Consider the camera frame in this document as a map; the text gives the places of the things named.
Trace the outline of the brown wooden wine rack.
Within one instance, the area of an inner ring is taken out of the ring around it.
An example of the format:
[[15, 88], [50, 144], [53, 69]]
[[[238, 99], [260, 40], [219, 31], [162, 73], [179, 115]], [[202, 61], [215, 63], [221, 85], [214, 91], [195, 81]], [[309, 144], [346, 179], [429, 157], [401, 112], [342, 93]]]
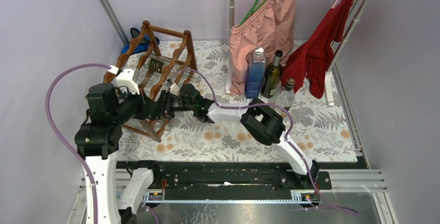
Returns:
[[[172, 57], [164, 57], [161, 54], [158, 42], [156, 41], [155, 33], [165, 34], [173, 37], [180, 38], [182, 40], [180, 46], [176, 48], [173, 52]], [[148, 21], [143, 21], [143, 25], [138, 34], [133, 34], [132, 39], [129, 43], [129, 48], [126, 52], [122, 53], [118, 59], [116, 66], [118, 68], [128, 67], [127, 62], [129, 57], [134, 54], [135, 49], [141, 44], [143, 39], [148, 37], [149, 45], [145, 54], [139, 57], [137, 65], [133, 66], [139, 69], [140, 73], [136, 81], [141, 79], [141, 75], [144, 77], [140, 83], [142, 89], [147, 89], [147, 96], [154, 100], [158, 97], [160, 89], [165, 85], [171, 68], [174, 64], [179, 64], [181, 68], [178, 70], [189, 68], [197, 70], [197, 62], [195, 58], [195, 50], [193, 45], [193, 39], [191, 31], [185, 30], [183, 32], [177, 32], [169, 29], [164, 29], [161, 27], [153, 26]], [[152, 71], [147, 68], [147, 59], [152, 56], [162, 56], [166, 59], [171, 60], [170, 64], [165, 68], [161, 77], [153, 75]]]

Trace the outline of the clear slim glass bottle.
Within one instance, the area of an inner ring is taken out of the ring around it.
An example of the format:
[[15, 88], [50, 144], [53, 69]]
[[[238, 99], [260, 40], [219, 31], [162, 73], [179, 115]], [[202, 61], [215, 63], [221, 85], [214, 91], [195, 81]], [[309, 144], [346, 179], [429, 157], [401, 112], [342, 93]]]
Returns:
[[[162, 56], [152, 55], [147, 59], [147, 68], [153, 72], [153, 75], [161, 77], [165, 68], [170, 64], [171, 60]], [[174, 64], [170, 70], [168, 77], [174, 76], [181, 68], [179, 64]]]

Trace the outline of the blue glass bottle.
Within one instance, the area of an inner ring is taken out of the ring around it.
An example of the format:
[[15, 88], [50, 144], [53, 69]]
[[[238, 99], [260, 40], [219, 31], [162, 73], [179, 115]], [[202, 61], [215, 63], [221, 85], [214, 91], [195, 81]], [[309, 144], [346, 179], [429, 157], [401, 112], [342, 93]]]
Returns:
[[266, 68], [266, 55], [263, 47], [257, 47], [251, 53], [247, 79], [245, 85], [245, 97], [247, 99], [258, 98], [262, 85], [262, 80]]

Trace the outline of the dark green wine bottle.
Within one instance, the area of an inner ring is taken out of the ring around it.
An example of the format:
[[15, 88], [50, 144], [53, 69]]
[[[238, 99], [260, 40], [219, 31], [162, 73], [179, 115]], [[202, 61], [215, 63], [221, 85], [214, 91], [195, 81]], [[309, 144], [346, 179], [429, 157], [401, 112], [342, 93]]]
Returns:
[[282, 74], [282, 65], [280, 64], [283, 56], [282, 50], [275, 52], [273, 62], [270, 63], [266, 69], [263, 77], [263, 83], [261, 87], [261, 95], [265, 98], [271, 98], [275, 95], [277, 86]]

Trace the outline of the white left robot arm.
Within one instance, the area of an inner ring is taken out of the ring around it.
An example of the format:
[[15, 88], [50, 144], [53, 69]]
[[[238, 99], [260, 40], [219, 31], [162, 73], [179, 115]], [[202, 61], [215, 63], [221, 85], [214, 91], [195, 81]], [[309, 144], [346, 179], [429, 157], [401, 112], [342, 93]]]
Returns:
[[160, 184], [154, 161], [135, 167], [121, 197], [116, 198], [116, 165], [122, 126], [130, 119], [145, 119], [155, 101], [144, 94], [123, 94], [111, 83], [92, 86], [86, 95], [86, 120], [75, 135], [77, 152], [84, 159], [87, 223], [136, 223], [147, 188]]

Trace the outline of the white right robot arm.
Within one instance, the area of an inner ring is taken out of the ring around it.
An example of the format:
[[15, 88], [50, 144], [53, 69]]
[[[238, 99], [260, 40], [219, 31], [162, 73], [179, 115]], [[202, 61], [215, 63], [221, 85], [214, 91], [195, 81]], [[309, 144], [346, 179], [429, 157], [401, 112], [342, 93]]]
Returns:
[[148, 118], [172, 119], [177, 112], [190, 111], [203, 123], [239, 123], [257, 142], [272, 146], [297, 174], [299, 185], [310, 189], [318, 182], [320, 166], [292, 141], [275, 107], [260, 99], [253, 99], [248, 104], [222, 105], [203, 97], [193, 85], [187, 84], [178, 94], [163, 90]]

